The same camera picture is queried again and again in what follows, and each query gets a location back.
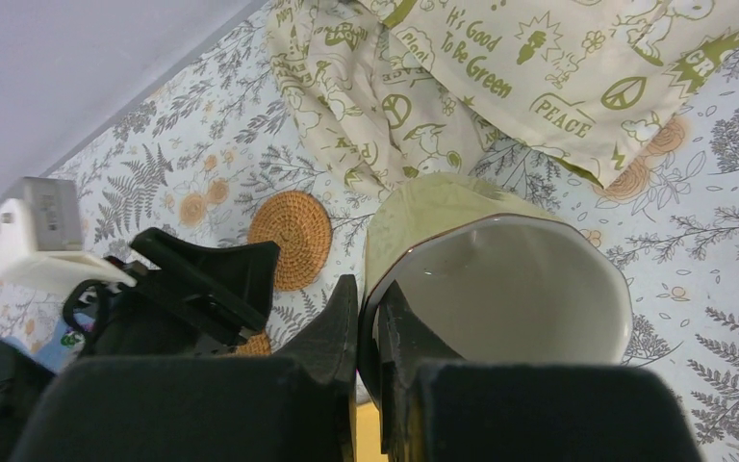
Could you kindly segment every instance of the floral tablecloth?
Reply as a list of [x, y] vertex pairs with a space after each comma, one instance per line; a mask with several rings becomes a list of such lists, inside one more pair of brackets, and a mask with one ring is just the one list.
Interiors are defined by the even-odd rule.
[[[363, 282], [379, 203], [346, 191], [300, 146], [269, 71], [265, 20], [255, 13], [53, 176], [77, 182], [88, 248], [121, 259], [149, 226], [242, 244], [268, 197], [314, 195], [333, 245], [312, 286], [276, 294], [277, 348], [321, 310], [340, 274]], [[624, 272], [635, 329], [626, 363], [665, 379], [708, 460], [739, 462], [739, 50], [607, 192], [507, 139], [473, 174], [572, 223]], [[78, 342], [60, 302], [0, 285], [0, 336], [59, 369]]]

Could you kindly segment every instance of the black cable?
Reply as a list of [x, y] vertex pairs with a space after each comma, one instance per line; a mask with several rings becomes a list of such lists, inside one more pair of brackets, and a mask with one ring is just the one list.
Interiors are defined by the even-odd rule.
[[[75, 320], [75, 311], [80, 307], [81, 295], [91, 288], [95, 289], [97, 295], [97, 314], [95, 315], [91, 332], [89, 332]], [[109, 320], [109, 296], [109, 289], [106, 288], [103, 281], [88, 279], [75, 286], [75, 289], [72, 290], [72, 293], [69, 294], [69, 297], [64, 302], [64, 307], [61, 309], [61, 316], [64, 318], [64, 322], [72, 330], [84, 336], [84, 349], [81, 355], [88, 356], [94, 353], [94, 343], [100, 334], [103, 333], [106, 323]]]

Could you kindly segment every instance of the fern pattern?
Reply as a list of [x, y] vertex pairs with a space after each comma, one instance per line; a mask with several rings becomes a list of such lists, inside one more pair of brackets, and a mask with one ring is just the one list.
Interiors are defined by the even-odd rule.
[[[267, 8], [51, 176], [78, 187], [86, 250], [126, 261], [141, 259], [128, 243], [149, 226], [194, 244], [241, 245], [274, 194], [312, 194], [333, 243], [311, 286], [274, 294], [266, 332], [276, 350], [320, 313], [341, 274], [363, 288], [366, 231], [380, 202], [346, 191], [301, 147], [268, 72]], [[507, 137], [471, 174], [552, 211], [623, 271], [633, 304], [623, 363], [662, 377], [708, 461], [739, 462], [739, 49], [677, 113], [679, 147], [644, 152], [624, 195], [540, 152], [552, 148]], [[0, 284], [0, 336], [60, 368], [74, 342], [63, 338], [60, 309], [55, 297]]]

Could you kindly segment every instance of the woven coaster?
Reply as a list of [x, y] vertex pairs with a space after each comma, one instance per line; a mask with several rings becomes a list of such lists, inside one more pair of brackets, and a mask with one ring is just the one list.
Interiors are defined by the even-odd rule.
[[247, 343], [237, 347], [234, 356], [268, 356], [270, 354], [270, 339], [265, 332], [250, 336]]
[[281, 192], [268, 199], [256, 212], [247, 233], [251, 244], [274, 241], [282, 249], [273, 287], [285, 292], [313, 282], [324, 267], [332, 239], [324, 207], [299, 191]]

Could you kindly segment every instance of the green and cream cloth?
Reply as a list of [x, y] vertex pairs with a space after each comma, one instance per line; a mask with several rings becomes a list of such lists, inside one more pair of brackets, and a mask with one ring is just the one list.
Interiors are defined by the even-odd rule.
[[739, 0], [276, 0], [302, 142], [384, 197], [499, 131], [607, 186], [739, 46]]

